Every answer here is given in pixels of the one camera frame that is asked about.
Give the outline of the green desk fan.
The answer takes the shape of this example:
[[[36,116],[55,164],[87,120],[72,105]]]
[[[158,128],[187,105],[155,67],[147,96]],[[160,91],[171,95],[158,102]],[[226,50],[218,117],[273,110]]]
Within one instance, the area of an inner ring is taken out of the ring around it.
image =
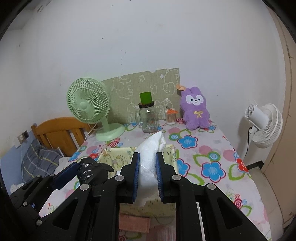
[[[95,132],[98,141],[111,141],[125,132],[122,124],[109,123],[107,120],[111,98],[103,82],[93,78],[79,78],[70,85],[66,99],[69,111],[79,121],[102,125]]]

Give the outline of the white standing fan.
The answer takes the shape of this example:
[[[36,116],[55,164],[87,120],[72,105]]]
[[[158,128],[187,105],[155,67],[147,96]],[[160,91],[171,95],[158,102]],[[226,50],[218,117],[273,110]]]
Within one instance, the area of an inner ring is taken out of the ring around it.
[[[280,110],[272,103],[263,106],[252,103],[246,108],[242,120],[246,128],[240,151],[244,164],[264,163],[283,128]]]

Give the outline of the black plastic bag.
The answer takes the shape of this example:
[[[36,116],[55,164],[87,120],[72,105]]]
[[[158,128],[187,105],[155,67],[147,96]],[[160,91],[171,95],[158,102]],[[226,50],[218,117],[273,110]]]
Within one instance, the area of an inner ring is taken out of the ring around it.
[[[114,172],[112,166],[87,157],[80,161],[77,177],[81,185],[88,184],[93,187],[104,184],[108,180],[109,172]]]

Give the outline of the purple plush bunny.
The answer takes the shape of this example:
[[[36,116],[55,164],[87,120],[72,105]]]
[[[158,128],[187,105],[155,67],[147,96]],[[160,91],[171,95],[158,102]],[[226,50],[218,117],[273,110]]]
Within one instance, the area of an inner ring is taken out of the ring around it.
[[[180,107],[183,112],[183,120],[188,130],[208,128],[210,126],[210,113],[207,110],[206,99],[198,87],[186,88],[180,86]]]

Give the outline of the toothpick jar orange lid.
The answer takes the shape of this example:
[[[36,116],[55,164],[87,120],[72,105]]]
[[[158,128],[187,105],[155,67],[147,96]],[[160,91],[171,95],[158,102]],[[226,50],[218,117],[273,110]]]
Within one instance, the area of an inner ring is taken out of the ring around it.
[[[168,106],[166,106],[166,124],[167,125],[174,125],[176,123],[176,115],[177,115],[177,111],[173,108],[170,108]]]

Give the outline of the pink wet wipes pack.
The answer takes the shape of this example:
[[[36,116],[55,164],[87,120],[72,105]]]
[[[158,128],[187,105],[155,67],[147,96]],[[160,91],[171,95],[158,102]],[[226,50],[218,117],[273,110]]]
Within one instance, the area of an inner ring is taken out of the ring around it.
[[[149,217],[119,215],[119,229],[129,232],[149,233],[151,219]]]

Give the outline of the grey plaid pillow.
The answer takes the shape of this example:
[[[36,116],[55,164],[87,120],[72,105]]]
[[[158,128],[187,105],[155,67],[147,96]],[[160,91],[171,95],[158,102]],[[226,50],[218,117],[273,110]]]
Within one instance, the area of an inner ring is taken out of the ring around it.
[[[38,175],[46,177],[53,174],[60,158],[62,154],[59,150],[48,149],[38,139],[34,139],[23,157],[23,183],[28,183]]]

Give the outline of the beige door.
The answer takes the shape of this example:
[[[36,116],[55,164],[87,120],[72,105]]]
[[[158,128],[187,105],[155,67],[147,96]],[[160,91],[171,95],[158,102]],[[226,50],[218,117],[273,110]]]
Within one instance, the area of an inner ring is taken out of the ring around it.
[[[295,41],[277,14],[268,10],[279,33],[285,60],[285,99],[283,129],[262,172],[275,194],[285,228],[295,216]]]

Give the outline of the glass jar with green cup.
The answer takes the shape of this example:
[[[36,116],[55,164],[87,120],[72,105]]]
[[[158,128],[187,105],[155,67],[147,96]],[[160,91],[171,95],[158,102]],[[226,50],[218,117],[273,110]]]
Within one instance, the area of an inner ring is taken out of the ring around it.
[[[139,94],[139,110],[135,113],[136,122],[144,133],[155,133],[158,131],[158,118],[151,92]]]

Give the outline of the yellow cartoon fabric storage box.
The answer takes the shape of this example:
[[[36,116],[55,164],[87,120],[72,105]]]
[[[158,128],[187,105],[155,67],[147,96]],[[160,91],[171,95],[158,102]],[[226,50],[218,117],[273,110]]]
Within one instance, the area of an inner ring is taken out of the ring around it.
[[[98,161],[112,166],[114,169],[113,172],[108,173],[108,178],[114,177],[116,172],[120,171],[123,166],[131,163],[135,149],[135,147],[127,147],[106,148],[103,150]],[[178,174],[176,149],[173,145],[166,145],[163,157],[165,163],[173,166],[175,173]],[[163,204],[157,192],[146,201],[143,207],[136,204],[120,204],[120,213],[142,217],[172,217],[175,215],[175,204]]]

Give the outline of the wall power socket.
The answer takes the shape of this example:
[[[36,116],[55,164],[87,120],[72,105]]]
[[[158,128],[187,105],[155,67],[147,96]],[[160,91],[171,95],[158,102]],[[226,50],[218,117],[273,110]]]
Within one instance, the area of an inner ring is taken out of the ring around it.
[[[18,141],[23,143],[29,137],[28,131],[24,131],[22,134],[18,136]]]

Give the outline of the white tissue pack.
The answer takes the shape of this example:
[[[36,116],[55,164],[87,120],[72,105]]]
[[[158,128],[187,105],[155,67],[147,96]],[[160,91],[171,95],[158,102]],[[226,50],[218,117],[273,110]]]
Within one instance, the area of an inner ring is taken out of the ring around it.
[[[156,175],[156,154],[165,149],[166,141],[162,132],[157,132],[142,142],[136,152],[140,154],[138,188],[135,204],[145,206],[147,200],[158,191]]]

